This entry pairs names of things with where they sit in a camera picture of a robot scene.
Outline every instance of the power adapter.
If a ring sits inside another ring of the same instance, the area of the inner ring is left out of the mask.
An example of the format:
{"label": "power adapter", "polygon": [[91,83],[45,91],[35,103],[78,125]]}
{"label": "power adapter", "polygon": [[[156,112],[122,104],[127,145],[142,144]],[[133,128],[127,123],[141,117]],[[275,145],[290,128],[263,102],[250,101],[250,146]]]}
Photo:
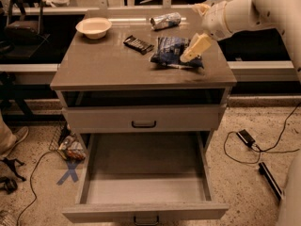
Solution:
{"label": "power adapter", "polygon": [[255,139],[247,132],[242,130],[236,133],[236,135],[244,142],[247,147],[251,147],[255,143]]}

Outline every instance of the blue cross mark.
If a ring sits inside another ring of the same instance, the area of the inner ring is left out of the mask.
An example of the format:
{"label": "blue cross mark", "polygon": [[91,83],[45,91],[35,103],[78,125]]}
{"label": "blue cross mark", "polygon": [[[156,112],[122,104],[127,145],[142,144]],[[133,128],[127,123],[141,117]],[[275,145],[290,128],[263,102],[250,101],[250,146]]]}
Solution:
{"label": "blue cross mark", "polygon": [[65,172],[65,174],[61,177],[61,179],[58,180],[56,183],[57,185],[62,185],[67,178],[70,176],[74,182],[78,181],[78,176],[76,174],[76,167],[78,164],[80,164],[80,161],[66,161],[68,170]]}

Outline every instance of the black bag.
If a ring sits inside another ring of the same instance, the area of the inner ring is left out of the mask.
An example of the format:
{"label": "black bag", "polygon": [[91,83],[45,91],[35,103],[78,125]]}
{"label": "black bag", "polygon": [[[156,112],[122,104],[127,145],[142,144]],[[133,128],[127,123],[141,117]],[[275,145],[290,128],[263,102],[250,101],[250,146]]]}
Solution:
{"label": "black bag", "polygon": [[[24,9],[24,3],[39,3],[40,15],[37,21],[27,21],[25,19],[26,12]],[[16,4],[22,15],[19,21],[11,22],[12,8]],[[8,21],[7,26],[4,29],[7,38],[15,44],[39,44],[43,41],[42,37],[42,12],[43,3],[42,0],[10,0],[8,8]]]}

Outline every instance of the drawer front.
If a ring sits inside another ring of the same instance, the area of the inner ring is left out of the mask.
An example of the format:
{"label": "drawer front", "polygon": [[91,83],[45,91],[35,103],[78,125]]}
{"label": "drawer front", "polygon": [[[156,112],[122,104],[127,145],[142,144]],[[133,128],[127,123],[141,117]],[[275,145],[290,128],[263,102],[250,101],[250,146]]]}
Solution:
{"label": "drawer front", "polygon": [[202,149],[198,133],[93,135],[76,205],[63,215],[138,225],[219,219],[228,206],[213,202]]}
{"label": "drawer front", "polygon": [[68,108],[64,116],[79,133],[200,131],[217,129],[224,106]]}

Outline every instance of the drawer handle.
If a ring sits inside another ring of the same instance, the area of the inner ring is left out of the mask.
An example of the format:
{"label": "drawer handle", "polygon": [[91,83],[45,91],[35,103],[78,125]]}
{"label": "drawer handle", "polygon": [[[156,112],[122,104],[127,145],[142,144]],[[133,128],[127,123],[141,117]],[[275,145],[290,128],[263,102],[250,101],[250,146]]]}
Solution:
{"label": "drawer handle", "polygon": [[157,220],[155,222],[150,222],[150,223],[140,223],[136,221],[136,218],[134,216],[134,224],[136,226],[155,226],[159,223],[159,216],[157,216]]}
{"label": "drawer handle", "polygon": [[154,128],[157,121],[132,121],[133,128]]}

